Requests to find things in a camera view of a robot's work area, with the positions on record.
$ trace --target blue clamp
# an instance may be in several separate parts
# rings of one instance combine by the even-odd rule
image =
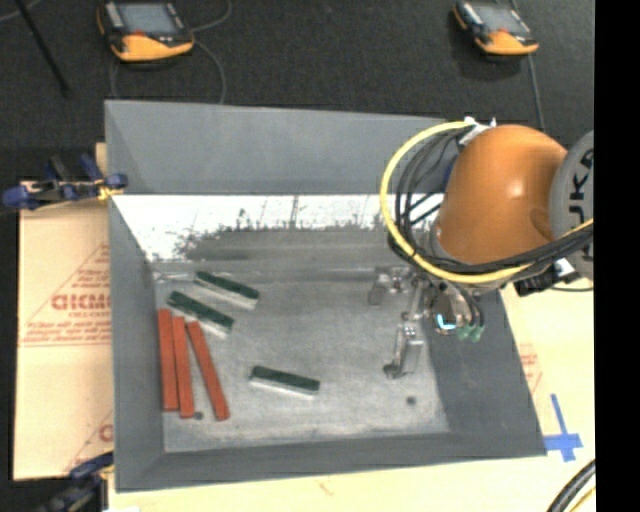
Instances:
[[[36,508],[35,512],[76,512],[85,510],[85,505],[92,500],[103,510],[108,501],[107,482],[100,472],[113,463],[113,452],[107,452],[75,467],[69,473],[69,487]]]
[[[51,157],[44,169],[44,180],[5,190],[2,203],[7,208],[35,210],[42,206],[102,197],[122,190],[129,180],[125,174],[104,176],[96,161],[87,153],[80,156],[80,166],[87,179],[74,180],[59,156]]]

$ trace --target yellow cable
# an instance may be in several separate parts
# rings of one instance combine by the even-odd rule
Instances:
[[[596,494],[596,486],[594,485],[591,489],[589,489],[577,502],[571,507],[569,512],[576,512],[580,507],[582,507],[589,498]]]
[[[411,137],[407,142],[405,142],[398,151],[393,155],[389,163],[387,164],[384,174],[382,175],[382,180],[380,183],[380,210],[382,213],[382,217],[384,219],[385,225],[389,230],[389,234],[393,237],[398,246],[409,256],[413,261],[415,261],[423,270],[433,274],[436,277],[440,277],[441,279],[445,279],[447,281],[453,281],[458,283],[465,284],[481,284],[481,283],[490,283],[492,281],[498,281],[503,279],[508,279],[518,272],[530,267],[533,263],[527,263],[518,267],[510,267],[506,269],[496,270],[493,272],[487,272],[484,274],[477,275],[468,275],[468,274],[457,274],[454,272],[449,272],[447,270],[443,270],[439,267],[436,267],[426,261],[419,254],[414,254],[415,251],[411,244],[407,242],[407,240],[402,236],[396,223],[389,211],[389,205],[387,204],[387,192],[389,190],[389,183],[391,182],[391,176],[393,175],[396,167],[400,160],[404,158],[404,156],[416,145],[422,142],[423,140],[428,139],[438,133],[446,132],[449,130],[459,130],[462,128],[467,128],[473,126],[475,123],[470,121],[452,121],[448,123],[442,123],[436,126],[432,126],[427,128],[426,130],[421,131],[420,133]],[[582,229],[588,225],[593,223],[593,219],[589,219],[584,222],[580,226],[568,231],[563,236],[569,235],[579,229]]]

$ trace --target handheld device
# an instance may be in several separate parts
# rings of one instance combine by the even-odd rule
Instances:
[[[457,0],[453,14],[473,43],[488,57],[522,57],[539,43],[511,7],[482,0]]]
[[[107,0],[97,9],[107,46],[127,63],[159,63],[189,52],[191,29],[170,2]]]

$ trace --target black floor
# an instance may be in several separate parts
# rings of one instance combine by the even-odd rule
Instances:
[[[541,46],[515,64],[474,51],[454,24],[452,0],[232,0],[228,19],[197,32],[204,49],[163,70],[115,73],[95,22],[97,0],[23,1],[71,96],[61,94],[25,19],[12,16],[14,0],[0,0],[1,189],[39,175],[53,153],[73,158],[92,148],[104,136],[103,100],[115,95],[215,103],[224,93],[231,105],[495,117],[543,129],[566,147],[594,129],[594,0],[520,0]],[[228,9],[226,0],[175,4],[194,27]],[[0,217],[0,237],[0,510],[21,511],[61,484],[9,481],[14,216]]]

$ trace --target red wooden block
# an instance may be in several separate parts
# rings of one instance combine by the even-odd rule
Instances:
[[[200,323],[195,321],[187,322],[187,330],[191,338],[191,346],[193,347],[198,365],[200,366],[202,378],[207,387],[213,413],[218,421],[226,420],[231,416],[231,413],[229,412],[229,406],[222,391],[220,380],[218,379],[218,373],[211,360],[211,354],[209,353]]]
[[[173,317],[173,348],[176,353],[180,417],[192,418],[195,413],[195,406],[193,404],[193,389],[191,388],[189,347],[187,346],[184,318],[181,316]]]
[[[176,378],[176,357],[173,350],[171,311],[168,309],[158,310],[158,333],[160,375],[162,378],[162,408],[165,411],[177,411],[178,382]]]

